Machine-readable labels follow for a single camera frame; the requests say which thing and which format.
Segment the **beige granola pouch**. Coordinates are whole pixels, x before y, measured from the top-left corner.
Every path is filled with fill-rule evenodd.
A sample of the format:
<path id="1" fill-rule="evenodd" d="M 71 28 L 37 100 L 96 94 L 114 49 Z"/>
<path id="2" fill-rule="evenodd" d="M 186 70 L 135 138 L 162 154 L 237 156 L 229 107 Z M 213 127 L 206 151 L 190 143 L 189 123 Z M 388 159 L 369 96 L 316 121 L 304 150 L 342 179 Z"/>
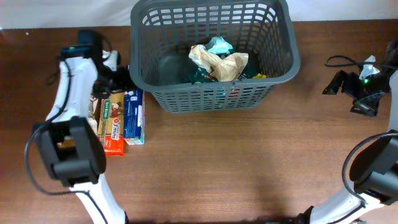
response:
<path id="1" fill-rule="evenodd" d="M 88 109 L 88 123 L 90 127 L 92 128 L 93 132 L 97 134 L 98 132 L 98 121 L 96 119 L 96 109 L 98 105 L 98 99 L 95 98 L 93 95 L 90 96 L 90 102 L 89 102 L 89 109 Z"/>

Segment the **blue tissue pack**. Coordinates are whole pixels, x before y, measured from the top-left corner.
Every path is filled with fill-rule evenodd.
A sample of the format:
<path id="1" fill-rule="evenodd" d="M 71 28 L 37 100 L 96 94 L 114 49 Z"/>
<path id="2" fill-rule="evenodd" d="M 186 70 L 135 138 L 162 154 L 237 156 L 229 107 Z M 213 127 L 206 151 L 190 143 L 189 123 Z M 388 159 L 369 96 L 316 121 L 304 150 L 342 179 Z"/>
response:
<path id="1" fill-rule="evenodd" d="M 145 128 L 144 92 L 140 88 L 124 94 L 124 132 L 128 145 L 143 145 Z"/>

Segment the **green Nescafe coffee bag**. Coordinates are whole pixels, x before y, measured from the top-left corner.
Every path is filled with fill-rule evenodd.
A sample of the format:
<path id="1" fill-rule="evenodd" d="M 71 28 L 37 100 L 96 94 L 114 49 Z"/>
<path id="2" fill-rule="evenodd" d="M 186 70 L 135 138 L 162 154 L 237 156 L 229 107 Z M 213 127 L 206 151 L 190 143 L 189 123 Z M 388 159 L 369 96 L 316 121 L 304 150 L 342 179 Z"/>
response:
<path id="1" fill-rule="evenodd" d="M 221 58 L 225 58 L 225 57 L 229 56 L 230 54 L 229 55 L 227 55 L 227 54 L 216 54 L 216 55 L 218 55 Z M 194 65 L 196 66 L 196 68 L 194 68 L 193 71 L 190 72 L 190 74 L 188 75 L 187 78 L 183 79 L 184 83 L 200 84 L 200 83 L 215 83 L 215 82 L 219 82 L 215 77 L 212 77 L 204 68 L 200 68 L 195 63 L 194 63 Z M 240 74 L 239 78 L 235 79 L 235 80 L 263 79 L 263 78 L 267 78 L 267 75 L 264 74 L 264 73 L 261 73 L 257 68 L 249 68 L 249 61 L 248 61 L 248 64 L 246 65 L 246 67 L 243 70 L 242 74 Z"/>

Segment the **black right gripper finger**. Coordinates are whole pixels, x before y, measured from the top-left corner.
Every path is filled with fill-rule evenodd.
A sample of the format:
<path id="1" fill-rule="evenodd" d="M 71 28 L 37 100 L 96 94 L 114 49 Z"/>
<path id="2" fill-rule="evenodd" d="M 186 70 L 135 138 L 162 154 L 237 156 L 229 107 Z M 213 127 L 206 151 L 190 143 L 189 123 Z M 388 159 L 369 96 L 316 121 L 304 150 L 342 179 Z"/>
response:
<path id="1" fill-rule="evenodd" d="M 384 95 L 385 93 L 380 91 L 364 98 L 354 100 L 350 111 L 352 113 L 375 117 L 378 114 L 379 102 Z"/>
<path id="2" fill-rule="evenodd" d="M 340 70 L 335 74 L 329 85 L 323 90 L 323 95 L 336 95 L 346 78 L 346 72 Z"/>

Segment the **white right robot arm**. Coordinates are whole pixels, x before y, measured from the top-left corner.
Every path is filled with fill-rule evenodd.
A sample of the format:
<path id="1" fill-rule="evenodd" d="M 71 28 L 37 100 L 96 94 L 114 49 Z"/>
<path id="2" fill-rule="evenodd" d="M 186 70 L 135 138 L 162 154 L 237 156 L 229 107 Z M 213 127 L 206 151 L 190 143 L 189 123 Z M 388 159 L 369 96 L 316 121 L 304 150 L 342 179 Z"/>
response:
<path id="1" fill-rule="evenodd" d="M 347 66 L 357 66 L 360 73 L 340 70 L 323 94 L 345 93 L 353 99 L 351 112 L 372 117 L 380 99 L 390 94 L 388 129 L 350 151 L 341 171 L 341 190 L 287 223 L 361 223 L 361 215 L 397 202 L 397 41 L 388 44 L 383 62 L 374 56 L 364 62 L 347 58 Z"/>

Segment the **San Remo spaghetti pack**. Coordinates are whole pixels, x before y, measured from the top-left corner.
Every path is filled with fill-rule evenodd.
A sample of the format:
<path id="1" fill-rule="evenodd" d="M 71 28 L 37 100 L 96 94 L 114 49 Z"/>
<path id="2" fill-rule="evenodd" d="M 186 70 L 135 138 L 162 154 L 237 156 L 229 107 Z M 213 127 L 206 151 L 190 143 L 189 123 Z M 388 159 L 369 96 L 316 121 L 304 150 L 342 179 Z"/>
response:
<path id="1" fill-rule="evenodd" d="M 107 156 L 124 155 L 124 92 L 101 100 L 98 138 Z"/>

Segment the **beige paper pouch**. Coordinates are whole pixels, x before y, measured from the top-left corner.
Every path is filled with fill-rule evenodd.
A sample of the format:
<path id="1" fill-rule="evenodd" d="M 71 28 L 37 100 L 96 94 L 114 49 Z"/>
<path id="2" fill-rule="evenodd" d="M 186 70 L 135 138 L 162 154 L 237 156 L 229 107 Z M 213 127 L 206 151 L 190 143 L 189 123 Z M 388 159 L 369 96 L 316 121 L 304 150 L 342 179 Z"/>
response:
<path id="1" fill-rule="evenodd" d="M 238 79 L 249 60 L 249 54 L 238 52 L 221 58 L 207 51 L 204 45 L 194 45 L 191 47 L 188 57 L 200 68 L 204 68 L 219 82 L 230 82 Z"/>

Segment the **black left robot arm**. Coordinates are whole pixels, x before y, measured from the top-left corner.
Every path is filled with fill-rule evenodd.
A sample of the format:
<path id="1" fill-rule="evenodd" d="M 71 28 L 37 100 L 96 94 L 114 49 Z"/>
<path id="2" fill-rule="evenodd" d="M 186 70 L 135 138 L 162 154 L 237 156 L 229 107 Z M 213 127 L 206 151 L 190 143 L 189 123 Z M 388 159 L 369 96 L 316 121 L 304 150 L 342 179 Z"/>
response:
<path id="1" fill-rule="evenodd" d="M 78 42 L 59 55 L 57 94 L 45 121 L 35 124 L 24 149 L 24 165 L 32 185 L 45 195 L 76 195 L 93 223 L 128 223 L 107 183 L 106 155 L 90 125 L 90 98 L 134 89 L 129 70 L 120 65 L 118 51 L 104 50 L 110 43 L 103 34 L 80 29 Z M 49 191 L 34 178 L 29 164 L 35 143 L 50 178 L 64 191 Z"/>

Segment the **small mint green packet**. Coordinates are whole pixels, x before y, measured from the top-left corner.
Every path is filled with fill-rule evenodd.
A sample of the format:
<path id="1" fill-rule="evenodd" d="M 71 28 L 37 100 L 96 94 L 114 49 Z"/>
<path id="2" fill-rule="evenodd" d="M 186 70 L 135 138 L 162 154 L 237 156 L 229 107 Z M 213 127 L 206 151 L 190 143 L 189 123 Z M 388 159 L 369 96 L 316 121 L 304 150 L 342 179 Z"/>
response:
<path id="1" fill-rule="evenodd" d="M 232 54 L 234 53 L 233 46 L 224 40 L 222 36 L 212 37 L 205 45 L 207 51 L 213 54 Z"/>

